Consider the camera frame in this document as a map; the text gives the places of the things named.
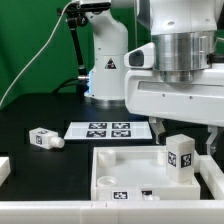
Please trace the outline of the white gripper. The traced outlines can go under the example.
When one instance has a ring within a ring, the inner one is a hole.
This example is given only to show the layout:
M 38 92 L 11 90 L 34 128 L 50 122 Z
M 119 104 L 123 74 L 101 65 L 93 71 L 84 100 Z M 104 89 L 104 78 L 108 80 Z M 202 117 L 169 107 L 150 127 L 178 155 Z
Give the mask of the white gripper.
M 166 132 L 163 119 L 211 125 L 206 152 L 213 155 L 224 132 L 224 64 L 196 71 L 190 83 L 163 82 L 154 70 L 129 70 L 125 104 L 130 113 L 150 117 L 157 144 Z

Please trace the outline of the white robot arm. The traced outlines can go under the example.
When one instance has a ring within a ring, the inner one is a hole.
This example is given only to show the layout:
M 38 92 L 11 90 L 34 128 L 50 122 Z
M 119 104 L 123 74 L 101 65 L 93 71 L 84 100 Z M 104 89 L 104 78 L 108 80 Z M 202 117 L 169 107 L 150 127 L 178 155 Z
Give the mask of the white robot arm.
M 126 27 L 110 9 L 132 4 L 150 40 L 129 51 Z M 224 55 L 215 53 L 224 0 L 81 0 L 80 6 L 94 37 L 89 102 L 122 102 L 147 116 L 157 135 L 168 119 L 206 125 L 209 139 L 216 138 L 224 128 Z

